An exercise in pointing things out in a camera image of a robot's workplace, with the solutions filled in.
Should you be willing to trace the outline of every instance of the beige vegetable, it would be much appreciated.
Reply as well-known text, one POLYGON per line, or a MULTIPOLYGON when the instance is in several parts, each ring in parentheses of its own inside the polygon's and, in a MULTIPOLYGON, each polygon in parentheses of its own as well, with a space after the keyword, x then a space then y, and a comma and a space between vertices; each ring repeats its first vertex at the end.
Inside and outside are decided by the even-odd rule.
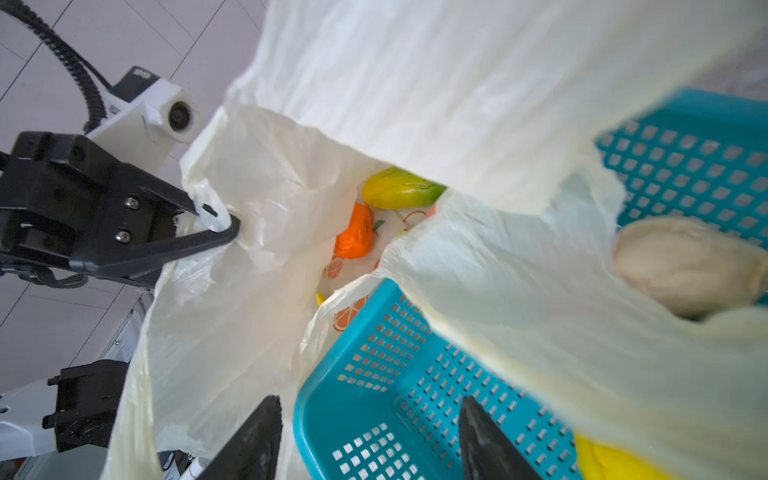
POLYGON ((627 283, 688 318, 750 305, 768 288, 765 250, 690 218, 630 223, 614 258, 627 283))

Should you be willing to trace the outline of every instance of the tiled floor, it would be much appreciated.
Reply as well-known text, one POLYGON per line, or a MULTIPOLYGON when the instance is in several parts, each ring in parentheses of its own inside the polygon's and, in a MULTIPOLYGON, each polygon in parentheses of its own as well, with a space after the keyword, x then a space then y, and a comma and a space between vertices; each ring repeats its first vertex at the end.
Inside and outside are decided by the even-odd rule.
MULTIPOLYGON (((185 88, 204 121, 256 51, 266 0, 25 0, 109 81, 140 65, 185 88)), ((0 151, 24 130, 80 133, 86 110, 54 55, 0 12, 0 151)), ((180 185, 178 145, 158 176, 180 185)), ((56 290, 0 276, 0 392, 93 361, 141 292, 56 290)))

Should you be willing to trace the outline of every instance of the red object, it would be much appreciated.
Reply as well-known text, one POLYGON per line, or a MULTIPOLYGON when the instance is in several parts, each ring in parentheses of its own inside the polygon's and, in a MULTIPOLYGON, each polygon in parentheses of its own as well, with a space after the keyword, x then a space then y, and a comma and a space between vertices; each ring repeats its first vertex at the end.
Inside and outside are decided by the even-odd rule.
POLYGON ((363 258, 373 248, 373 210, 363 204, 355 204, 349 228, 336 237, 333 253, 345 259, 363 258))

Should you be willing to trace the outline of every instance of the white plastic bag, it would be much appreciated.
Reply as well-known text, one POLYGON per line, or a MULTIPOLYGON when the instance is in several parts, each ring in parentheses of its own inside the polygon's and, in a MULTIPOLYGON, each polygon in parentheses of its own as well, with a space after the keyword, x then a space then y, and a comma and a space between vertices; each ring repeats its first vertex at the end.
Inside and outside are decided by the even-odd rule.
MULTIPOLYGON (((335 236, 379 161, 500 210, 539 214, 572 172, 598 164, 593 151, 576 153, 581 145, 748 39, 766 8, 759 0, 274 1, 255 62, 181 162, 196 205, 217 212, 198 208, 182 233, 226 228, 228 209, 242 220, 240 236, 164 268, 102 478, 160 478, 162 449, 213 457, 269 394, 281 396, 286 425, 278 478, 305 478, 293 402, 327 324, 315 322, 301 362, 300 343, 335 236)), ((572 261, 588 267, 594 258, 572 261)), ((396 279, 411 294, 419 275, 396 279)), ((377 281, 364 276, 353 288, 377 281)), ((328 308, 348 305, 337 295, 328 308)), ((560 379, 553 374, 545 393, 560 379)))

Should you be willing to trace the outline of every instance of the metal screw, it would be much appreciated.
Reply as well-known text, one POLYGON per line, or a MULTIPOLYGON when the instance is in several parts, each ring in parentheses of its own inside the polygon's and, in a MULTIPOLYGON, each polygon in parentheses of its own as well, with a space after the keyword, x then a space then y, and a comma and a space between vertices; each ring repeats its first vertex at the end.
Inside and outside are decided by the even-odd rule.
POLYGON ((138 210, 139 205, 139 199, 136 197, 128 197, 125 199, 125 206, 131 210, 138 210))
POLYGON ((126 232, 125 230, 120 230, 118 234, 114 236, 114 239, 120 243, 130 243, 131 234, 126 232))

